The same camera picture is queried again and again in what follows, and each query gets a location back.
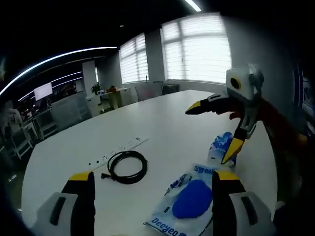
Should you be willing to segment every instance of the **table surface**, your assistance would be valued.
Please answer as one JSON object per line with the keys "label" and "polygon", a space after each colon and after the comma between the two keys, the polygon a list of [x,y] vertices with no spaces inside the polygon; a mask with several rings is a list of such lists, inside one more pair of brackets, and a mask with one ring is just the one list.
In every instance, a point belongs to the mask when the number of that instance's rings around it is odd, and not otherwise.
{"label": "table surface", "polygon": [[[185,115],[186,109],[209,92],[187,90],[173,93],[99,115],[64,130],[36,145],[26,169],[22,190],[22,217],[30,227],[37,209],[68,178],[86,171],[112,147],[137,136],[150,138],[135,148],[148,160],[148,172],[138,183],[123,185],[101,179],[95,173],[96,236],[126,234],[160,235],[143,225],[168,186],[192,163],[204,163],[214,138],[233,131],[238,119],[229,114]],[[131,174],[139,168],[135,159],[117,166],[118,174]],[[277,173],[271,144],[262,122],[238,155],[236,173],[247,191],[253,191],[275,211]]]}

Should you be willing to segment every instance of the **monitor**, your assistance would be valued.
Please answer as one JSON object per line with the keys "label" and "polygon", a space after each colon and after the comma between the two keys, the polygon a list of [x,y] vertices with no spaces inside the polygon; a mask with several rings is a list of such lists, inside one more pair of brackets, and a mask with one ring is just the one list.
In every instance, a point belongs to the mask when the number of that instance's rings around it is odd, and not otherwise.
{"label": "monitor", "polygon": [[51,83],[47,83],[45,85],[42,85],[38,88],[34,89],[35,93],[35,99],[36,101],[42,99],[43,97],[46,97],[53,93],[53,88],[51,87]]}

